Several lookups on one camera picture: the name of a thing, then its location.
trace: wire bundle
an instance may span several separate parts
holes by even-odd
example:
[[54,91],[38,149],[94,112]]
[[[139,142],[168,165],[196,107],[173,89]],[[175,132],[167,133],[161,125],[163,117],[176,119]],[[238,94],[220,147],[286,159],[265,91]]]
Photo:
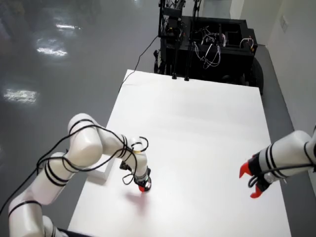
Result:
[[195,33],[201,32],[202,34],[202,42],[203,45],[205,42],[211,42],[215,43],[216,37],[219,35],[218,33],[210,32],[208,29],[208,26],[200,28],[199,30],[196,30]]
[[[198,46],[197,46],[196,42],[194,42],[194,45],[195,45],[195,51],[196,51],[197,57],[199,58],[200,61],[204,61],[204,64],[203,64],[203,68],[204,69],[208,69],[210,66],[211,67],[217,67],[220,64],[220,62],[221,62],[221,48],[220,48],[219,45],[217,46],[217,52],[216,52],[212,62],[210,62],[206,57],[207,57],[208,52],[209,52],[209,50],[210,50],[210,48],[212,47],[213,44],[211,44],[209,46],[205,56],[203,56],[203,57],[200,57],[199,54],[198,54]],[[218,61],[216,63],[214,63],[215,59],[217,58],[217,55],[218,55]]]

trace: white wall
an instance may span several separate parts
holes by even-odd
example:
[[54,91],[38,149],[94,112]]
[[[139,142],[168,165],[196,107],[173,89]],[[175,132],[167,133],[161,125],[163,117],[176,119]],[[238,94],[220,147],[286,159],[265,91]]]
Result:
[[[284,33],[279,19],[284,15]],[[310,135],[316,123],[316,1],[283,0],[268,49],[294,129]],[[310,174],[316,193],[316,175]]]
[[[183,16],[192,16],[194,7],[194,0],[186,0],[186,6],[182,9]],[[199,16],[203,16],[204,0],[201,0],[201,5],[199,6]]]
[[233,0],[232,19],[245,19],[259,44],[267,45],[282,0]]
[[244,0],[232,0],[230,14],[232,19],[240,19]]

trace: white tabletop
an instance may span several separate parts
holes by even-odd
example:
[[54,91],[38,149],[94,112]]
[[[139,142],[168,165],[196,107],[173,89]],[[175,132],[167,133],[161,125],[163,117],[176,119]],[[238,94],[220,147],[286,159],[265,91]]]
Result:
[[259,90],[135,72],[107,126],[149,139],[152,189],[89,177],[70,231],[96,237],[288,237],[279,182],[258,199],[240,166],[270,144]]

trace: cable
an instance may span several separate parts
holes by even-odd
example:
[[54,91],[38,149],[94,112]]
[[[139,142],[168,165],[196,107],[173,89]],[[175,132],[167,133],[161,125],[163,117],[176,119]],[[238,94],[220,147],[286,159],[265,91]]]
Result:
[[274,172],[274,171],[279,171],[279,170],[286,170],[286,169],[295,169],[295,168],[304,168],[304,167],[315,167],[314,164],[297,164],[297,165],[290,165],[290,166],[282,166],[274,169],[268,169],[265,171],[262,171],[261,173],[257,175],[253,175],[248,182],[248,187],[252,188],[258,181],[260,177],[265,175],[266,173]]
[[[74,165],[70,160],[68,160],[66,157],[48,157],[48,158],[44,158],[45,156],[47,156],[48,154],[50,154],[61,142],[63,142],[64,140],[66,140],[67,138],[70,138],[72,137],[73,135],[75,135],[76,133],[82,131],[83,129],[86,129],[86,128],[89,128],[89,127],[96,127],[96,128],[99,128],[101,130],[104,130],[106,132],[109,132],[111,134],[113,134],[122,144],[123,144],[123,148],[120,148],[118,150],[116,150],[106,161],[102,162],[101,164],[97,165],[96,167],[93,167],[93,168],[79,168],[77,167],[76,165]],[[140,137],[141,139],[145,140],[146,141],[146,147],[143,148],[142,150],[140,151],[137,151],[138,153],[140,152],[144,152],[148,146],[149,146],[149,141],[147,138],[145,137]],[[78,130],[76,130],[75,132],[63,137],[62,139],[60,139],[48,152],[46,152],[43,156],[41,156],[36,164],[36,168],[31,172],[31,174],[19,185],[19,187],[7,198],[7,200],[4,202],[4,204],[2,205],[1,209],[0,209],[0,216],[5,208],[5,206],[8,204],[8,202],[13,198],[13,196],[26,184],[26,182],[35,174],[37,173],[38,174],[38,171],[39,171],[39,168],[40,168],[40,165],[43,164],[44,162],[46,161],[49,161],[49,160],[53,160],[53,159],[61,159],[63,161],[63,164],[64,164],[64,161],[74,170],[76,171],[80,171],[80,172],[89,172],[89,171],[93,171],[93,170],[96,170],[98,168],[100,168],[101,166],[105,165],[107,162],[109,162],[111,159],[113,159],[116,154],[118,152],[121,152],[121,151],[128,151],[130,152],[129,156],[127,157],[127,159],[125,159],[125,161],[127,161],[129,159],[129,157],[132,155],[135,159],[135,169],[134,169],[134,172],[132,171],[130,174],[128,175],[125,175],[122,180],[124,182],[124,184],[126,185],[129,185],[133,179],[135,178],[135,174],[136,174],[136,170],[137,170],[137,158],[136,158],[136,155],[134,153],[134,150],[133,148],[129,148],[128,147],[128,144],[127,142],[125,143],[123,140],[121,140],[117,134],[115,134],[114,132],[102,127],[102,126],[99,126],[99,125],[96,125],[96,124],[90,124],[90,125],[87,125],[87,126],[83,126],[81,128],[79,128]],[[128,177],[132,175],[133,177],[131,178],[131,180],[126,183],[124,181],[124,178]]]
[[148,45],[148,47],[145,49],[145,51],[144,51],[141,55],[139,55],[138,61],[137,61],[137,64],[136,64],[136,67],[135,67],[134,71],[131,72],[130,74],[128,74],[128,76],[123,80],[123,82],[122,82],[121,85],[119,86],[118,94],[119,94],[119,92],[120,92],[120,89],[122,88],[122,85],[124,84],[124,82],[126,82],[127,78],[128,78],[130,75],[132,75],[132,74],[136,71],[141,56],[143,56],[143,54],[147,51],[147,49],[148,49],[150,46],[152,46],[153,42],[154,42],[157,38],[158,38],[158,36],[156,36],[156,37],[153,39],[153,41]]
[[250,47],[250,48],[252,48],[252,47],[253,47],[253,45],[254,45],[254,41],[253,41],[253,39],[252,39],[252,38],[244,38],[244,39],[242,39],[242,40],[240,41],[239,48],[241,48],[241,43],[242,43],[244,40],[247,40],[247,41],[248,41],[248,44],[249,44],[249,40],[252,40],[252,45],[251,45],[251,47]]
[[8,204],[8,202],[11,200],[11,198],[13,198],[13,196],[25,185],[25,183],[33,176],[33,174],[35,174],[36,172],[36,169],[34,169],[32,171],[32,173],[23,181],[22,184],[20,184],[20,186],[7,198],[7,200],[4,202],[4,204],[2,205],[1,207],[1,210],[0,210],[0,216],[5,208],[5,206]]

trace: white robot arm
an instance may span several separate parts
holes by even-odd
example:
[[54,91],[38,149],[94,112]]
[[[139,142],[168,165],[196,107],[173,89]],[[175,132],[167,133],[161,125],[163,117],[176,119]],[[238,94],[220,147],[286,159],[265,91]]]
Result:
[[70,137],[69,151],[66,154],[55,153],[46,159],[44,168],[33,183],[11,202],[11,237],[67,236],[59,232],[48,217],[42,216],[41,205],[51,204],[78,170],[95,164],[102,154],[122,159],[120,168],[134,174],[134,182],[142,192],[151,188],[150,169],[141,137],[127,139],[115,134],[86,114],[74,116],[68,131],[74,133]]
[[303,131],[294,131],[254,154],[240,168],[252,176],[248,186],[256,186],[252,198],[258,198],[271,183],[316,167],[316,126],[311,138]]

